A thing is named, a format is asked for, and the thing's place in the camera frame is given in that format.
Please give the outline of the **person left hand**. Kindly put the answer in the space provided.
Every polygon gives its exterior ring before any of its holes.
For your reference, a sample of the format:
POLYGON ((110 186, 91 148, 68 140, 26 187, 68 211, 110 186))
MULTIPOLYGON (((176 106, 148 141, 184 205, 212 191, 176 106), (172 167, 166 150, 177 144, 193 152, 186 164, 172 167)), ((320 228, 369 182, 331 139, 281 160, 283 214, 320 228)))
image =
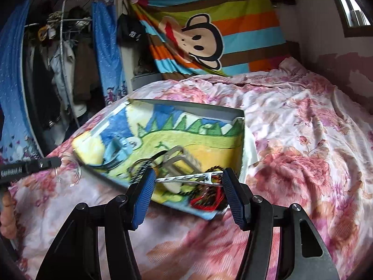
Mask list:
POLYGON ((17 236, 17 224, 10 192, 4 192, 1 203, 3 205, 1 210, 1 234, 9 240, 15 239, 17 236))

